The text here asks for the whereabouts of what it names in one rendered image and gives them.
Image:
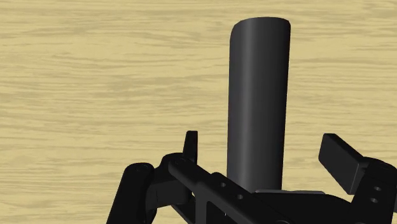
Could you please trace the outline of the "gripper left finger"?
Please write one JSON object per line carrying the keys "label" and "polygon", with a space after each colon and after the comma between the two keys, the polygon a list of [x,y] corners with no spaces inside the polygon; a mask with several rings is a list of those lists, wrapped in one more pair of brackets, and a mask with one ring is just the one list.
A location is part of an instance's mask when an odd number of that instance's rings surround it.
{"label": "gripper left finger", "polygon": [[152,224],[171,206],[187,224],[292,224],[292,220],[224,175],[197,165],[198,133],[158,167],[134,163],[123,172],[106,224]]}

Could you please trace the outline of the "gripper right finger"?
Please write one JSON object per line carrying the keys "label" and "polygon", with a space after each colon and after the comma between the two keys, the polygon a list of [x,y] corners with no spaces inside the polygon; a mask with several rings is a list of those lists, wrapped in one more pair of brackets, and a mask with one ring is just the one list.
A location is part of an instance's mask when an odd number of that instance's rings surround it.
{"label": "gripper right finger", "polygon": [[346,224],[391,224],[397,198],[397,168],[364,157],[336,134],[323,135],[319,161],[353,199]]}

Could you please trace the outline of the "black cylinder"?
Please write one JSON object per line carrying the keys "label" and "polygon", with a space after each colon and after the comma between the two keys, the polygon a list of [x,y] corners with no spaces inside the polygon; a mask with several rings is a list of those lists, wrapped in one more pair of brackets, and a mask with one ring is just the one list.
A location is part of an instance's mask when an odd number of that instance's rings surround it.
{"label": "black cylinder", "polygon": [[226,175],[249,192],[282,186],[290,32],[277,17],[231,31]]}

